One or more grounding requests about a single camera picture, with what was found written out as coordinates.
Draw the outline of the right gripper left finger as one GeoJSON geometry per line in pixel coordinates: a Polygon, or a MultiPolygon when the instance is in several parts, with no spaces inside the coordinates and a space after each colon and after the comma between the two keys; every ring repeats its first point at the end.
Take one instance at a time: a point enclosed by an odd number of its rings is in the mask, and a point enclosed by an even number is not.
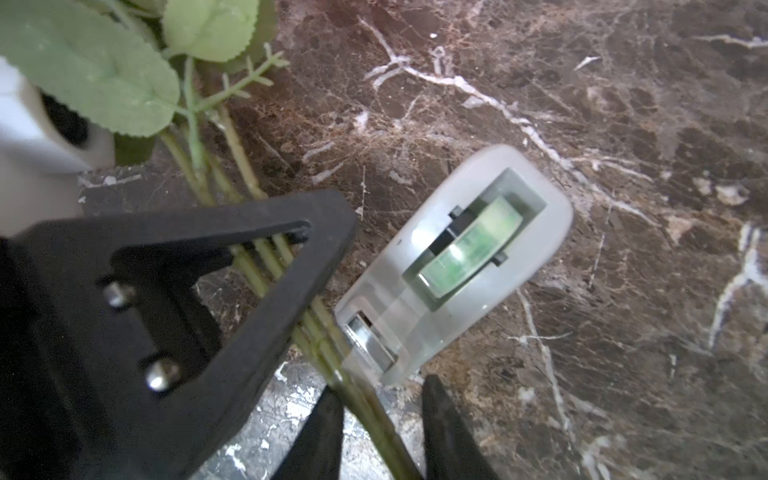
{"type": "Polygon", "coordinates": [[[340,475],[345,407],[326,387],[271,480],[328,479],[340,475]]]}

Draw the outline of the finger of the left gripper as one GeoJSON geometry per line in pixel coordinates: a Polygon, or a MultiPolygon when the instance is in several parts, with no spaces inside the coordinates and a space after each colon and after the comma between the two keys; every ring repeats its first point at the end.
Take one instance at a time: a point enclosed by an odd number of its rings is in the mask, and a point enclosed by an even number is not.
{"type": "Polygon", "coordinates": [[[350,246],[334,190],[238,205],[42,222],[12,257],[80,453],[69,479],[185,479],[244,425],[291,332],[350,246]],[[299,255],[227,341],[193,292],[233,248],[298,236],[299,255]]]}

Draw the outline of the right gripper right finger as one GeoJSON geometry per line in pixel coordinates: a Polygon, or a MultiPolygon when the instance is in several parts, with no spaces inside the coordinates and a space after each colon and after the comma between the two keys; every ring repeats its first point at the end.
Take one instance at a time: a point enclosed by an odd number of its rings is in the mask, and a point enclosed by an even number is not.
{"type": "Polygon", "coordinates": [[[422,386],[422,420],[427,479],[499,479],[437,375],[422,386]]]}

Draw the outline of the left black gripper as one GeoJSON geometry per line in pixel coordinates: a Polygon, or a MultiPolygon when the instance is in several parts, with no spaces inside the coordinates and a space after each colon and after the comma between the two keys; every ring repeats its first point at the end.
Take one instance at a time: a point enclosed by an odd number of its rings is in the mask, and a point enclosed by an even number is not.
{"type": "Polygon", "coordinates": [[[80,453],[32,326],[39,309],[1,240],[1,477],[69,479],[80,453]]]}

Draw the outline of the white tape dispenser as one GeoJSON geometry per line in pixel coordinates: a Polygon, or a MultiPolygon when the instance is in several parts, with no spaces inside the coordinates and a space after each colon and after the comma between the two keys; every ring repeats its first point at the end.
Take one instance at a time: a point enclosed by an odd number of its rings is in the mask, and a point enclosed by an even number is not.
{"type": "Polygon", "coordinates": [[[395,385],[529,280],[573,220],[566,195],[508,145],[466,159],[335,307],[343,365],[395,385]]]}

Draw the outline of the pink rose bouquet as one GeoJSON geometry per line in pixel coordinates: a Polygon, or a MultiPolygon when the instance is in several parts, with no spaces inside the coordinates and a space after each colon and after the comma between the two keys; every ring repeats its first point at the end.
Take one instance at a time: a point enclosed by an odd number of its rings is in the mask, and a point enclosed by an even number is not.
{"type": "MultiPolygon", "coordinates": [[[[24,81],[10,93],[18,116],[9,124],[41,114],[54,139],[8,139],[4,149],[38,165],[71,151],[72,169],[80,170],[98,134],[119,164],[141,162],[162,143],[197,208],[272,199],[256,180],[226,103],[286,66],[271,48],[274,24],[272,6],[263,1],[5,1],[1,58],[24,81]]],[[[197,280],[193,292],[222,341],[250,317],[302,244],[287,233],[253,240],[197,280]]],[[[344,367],[350,347],[320,292],[300,315],[285,353],[297,347],[309,359],[395,478],[418,478],[374,389],[344,367]]]]}

